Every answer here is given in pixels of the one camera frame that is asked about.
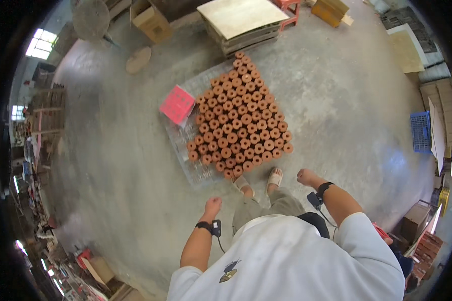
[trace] red stool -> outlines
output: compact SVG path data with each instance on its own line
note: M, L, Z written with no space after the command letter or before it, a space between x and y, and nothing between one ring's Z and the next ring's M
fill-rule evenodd
M295 22L296 26L296 23L298 22L298 17L300 15L300 2L301 0L275 0L276 6L279 7L282 11L284 11L285 13L290 11L293 14L295 14L293 17L281 22L281 27L279 28L280 31L283 31L285 25L288 25L293 22ZM295 5L294 10L290 8L291 5Z

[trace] wrist-mounted device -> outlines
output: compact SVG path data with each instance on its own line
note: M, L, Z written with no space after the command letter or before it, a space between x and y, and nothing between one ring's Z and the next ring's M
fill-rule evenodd
M323 194L325 193L325 190L328 189L328 186L330 185L334 185L332 182L326 182L321 184L318 187L318 193L310 193L309 195L307 195L307 199L310 202L310 204L316 209L316 210L320 210L321 209L321 205L323 204Z
M207 221L200 221L196 224L196 227L198 228L204 228L211 233L211 235L220 237L221 236L221 221L220 220L213 220L212 224L208 223Z

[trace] fluorescent light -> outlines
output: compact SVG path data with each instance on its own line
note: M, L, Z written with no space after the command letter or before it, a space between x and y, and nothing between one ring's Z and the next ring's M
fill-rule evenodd
M21 243L18 239L15 241L15 244L17 245L17 247L18 247L20 250L22 250L22 252L23 252L25 255L28 256L27 251L25 251L25 249L24 249L24 245L22 245L22 243Z
M17 178L15 176L13 176L13 182L15 183L15 190L18 193L18 184L17 184Z
M47 270L47 266L45 265L44 259L41 258L40 260L42 260L42 266L44 267L44 271L46 271Z
M53 281L55 282L55 285L56 285L57 288L59 289L59 291L60 291L60 293L62 294L62 296L65 296L64 292L62 291L62 289L60 288L59 284L57 283L57 280L55 280L55 278L54 278Z

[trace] wrist strap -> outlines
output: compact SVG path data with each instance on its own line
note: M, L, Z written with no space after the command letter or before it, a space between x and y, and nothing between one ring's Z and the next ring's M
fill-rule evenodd
M204 229L208 230L209 233L211 233L211 235L212 235L212 225L209 224L207 221L200 221L200 222L198 222L198 223L196 224L195 228L196 228L196 227L198 227L198 228L204 228Z
M321 203L323 203L323 194L325 193L325 190L328 189L328 186L334 185L332 182L326 182L318 186L318 193L317 197L320 200Z

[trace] wooden pallet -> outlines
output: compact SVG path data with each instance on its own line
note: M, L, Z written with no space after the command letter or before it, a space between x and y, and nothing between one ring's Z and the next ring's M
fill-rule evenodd
M246 51L253 47L276 41L280 28L280 22L275 22L250 30L234 38L225 39L206 18L203 17L203 20L208 35L215 40L227 58L232 57L236 51Z

